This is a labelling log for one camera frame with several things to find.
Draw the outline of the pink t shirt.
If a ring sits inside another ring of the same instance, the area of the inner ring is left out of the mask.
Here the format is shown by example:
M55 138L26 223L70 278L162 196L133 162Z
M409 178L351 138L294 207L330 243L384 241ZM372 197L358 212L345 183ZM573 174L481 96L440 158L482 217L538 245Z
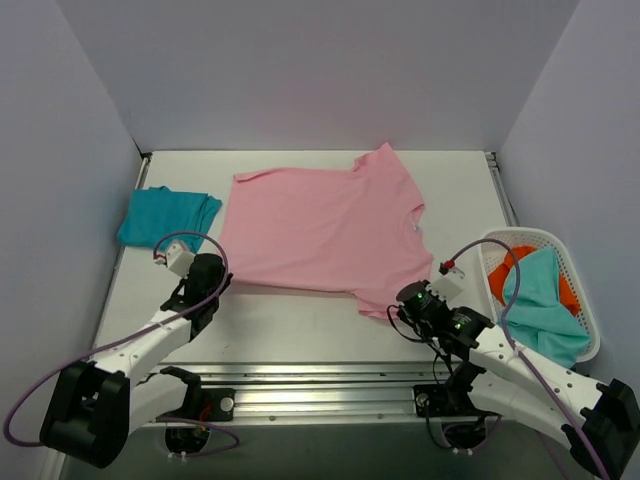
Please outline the pink t shirt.
M425 202L389 144L350 169L237 174L219 242L239 283L350 294L381 318L407 284L429 277Z

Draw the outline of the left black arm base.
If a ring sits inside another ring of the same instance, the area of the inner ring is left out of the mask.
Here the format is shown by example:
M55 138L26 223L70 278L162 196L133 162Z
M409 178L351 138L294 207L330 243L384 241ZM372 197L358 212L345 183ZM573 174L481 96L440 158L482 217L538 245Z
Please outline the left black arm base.
M178 367L165 367L162 375L177 378L186 385L180 405L162 414L162 417L189 419L199 423L230 422L234 417L235 393L233 388L204 388L199 375ZM199 456L212 432L211 427L191 424L184 428L167 428L165 445L171 453Z

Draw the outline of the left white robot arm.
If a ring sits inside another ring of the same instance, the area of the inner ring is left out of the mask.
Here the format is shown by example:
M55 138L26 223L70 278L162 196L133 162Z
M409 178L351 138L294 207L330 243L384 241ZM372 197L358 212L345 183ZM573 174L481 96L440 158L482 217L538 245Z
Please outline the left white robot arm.
M170 431L173 448L187 455L201 448L206 421L219 413L219 398L201 377L164 365L212 321L219 296L232 279L222 257L197 254L152 319L123 344L62 369L40 430L40 442L97 468L109 466L130 434L167 418L194 430Z

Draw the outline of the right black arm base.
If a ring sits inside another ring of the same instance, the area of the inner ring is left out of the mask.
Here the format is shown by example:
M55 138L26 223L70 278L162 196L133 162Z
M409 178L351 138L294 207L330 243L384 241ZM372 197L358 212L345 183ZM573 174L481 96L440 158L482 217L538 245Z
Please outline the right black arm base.
M471 456L495 435L502 417L481 410L470 398L471 383L486 372L463 362L454 365L449 355L437 354L432 363L433 381L413 387L416 416L440 450Z

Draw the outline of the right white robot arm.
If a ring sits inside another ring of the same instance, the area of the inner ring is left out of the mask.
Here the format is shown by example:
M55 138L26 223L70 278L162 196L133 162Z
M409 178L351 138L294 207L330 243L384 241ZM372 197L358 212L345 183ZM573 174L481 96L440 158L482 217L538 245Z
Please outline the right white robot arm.
M444 384L450 409L497 414L561 444L594 476L623 476L639 445L639 403L629 385L583 376L511 343L490 319L450 308L425 282L396 300L401 321L459 361Z

